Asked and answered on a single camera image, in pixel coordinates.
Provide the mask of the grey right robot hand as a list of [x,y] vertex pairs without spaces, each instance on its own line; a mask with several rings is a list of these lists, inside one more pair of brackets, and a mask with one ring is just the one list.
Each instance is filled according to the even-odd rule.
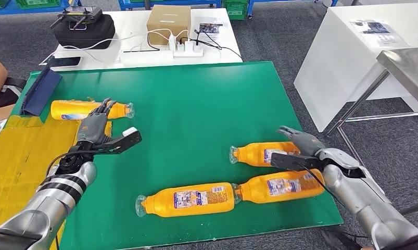
[[280,126],[277,133],[285,135],[300,150],[302,155],[315,156],[316,153],[326,148],[318,138],[312,134],[298,131],[287,126]]

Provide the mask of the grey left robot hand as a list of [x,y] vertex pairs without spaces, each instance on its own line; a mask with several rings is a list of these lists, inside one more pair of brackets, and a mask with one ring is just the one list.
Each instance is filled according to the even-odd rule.
[[105,134],[108,115],[116,101],[105,99],[84,118],[77,132],[77,142],[87,141],[92,144],[104,144],[111,141],[111,137]]

